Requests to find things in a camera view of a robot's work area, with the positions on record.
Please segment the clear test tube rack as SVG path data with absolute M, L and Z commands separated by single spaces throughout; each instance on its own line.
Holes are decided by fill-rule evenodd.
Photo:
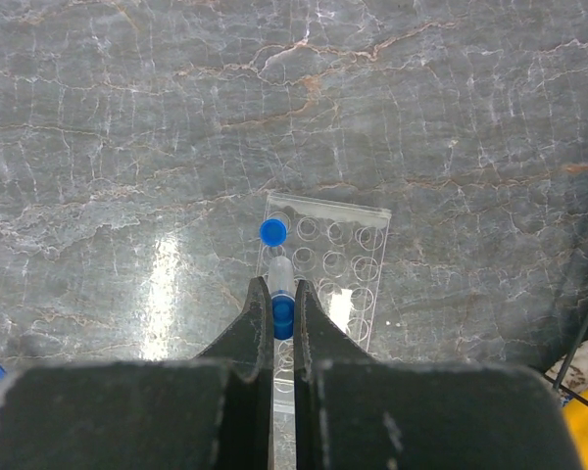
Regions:
M 280 220 L 287 236 L 260 245 L 256 273 L 266 277 L 273 258 L 289 258 L 294 279 L 312 284 L 328 318 L 366 351 L 391 211 L 274 193 L 264 218 Z

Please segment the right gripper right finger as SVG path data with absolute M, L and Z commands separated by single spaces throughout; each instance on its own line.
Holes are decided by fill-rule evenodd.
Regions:
M 297 284 L 293 323 L 296 467 L 323 469 L 322 429 L 326 427 L 319 384 L 323 363 L 333 360 L 371 362 L 324 312 L 314 284 Z

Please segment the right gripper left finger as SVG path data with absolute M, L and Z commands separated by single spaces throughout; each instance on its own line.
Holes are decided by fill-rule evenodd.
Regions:
M 240 314 L 196 356 L 226 373 L 213 443 L 216 469 L 273 467 L 273 356 L 270 293 L 256 277 Z

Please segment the black wire dish basket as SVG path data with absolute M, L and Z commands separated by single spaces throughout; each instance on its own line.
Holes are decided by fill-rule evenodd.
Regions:
M 576 334 L 576 336 L 571 344 L 571 347 L 569 348 L 567 354 L 564 356 L 564 360 L 563 360 L 563 363 L 562 363 L 560 369 L 558 370 L 558 374 L 555 379 L 551 379 L 551 383 L 552 383 L 552 389 L 554 391 L 564 391 L 564 393 L 570 399 L 575 399 L 588 408 L 588 399 L 585 399 L 577 392 L 574 392 L 572 389 L 563 385 L 564 376 L 565 376 L 566 372 L 568 371 L 568 369 L 570 368 L 572 361 L 574 359 L 575 353 L 576 353 L 577 349 L 579 348 L 579 346 L 581 345 L 582 340 L 584 339 L 584 336 L 585 336 L 587 330 L 588 330 L 588 309 L 587 309 L 585 317 L 581 323 L 581 326 L 578 330 L 578 333 Z

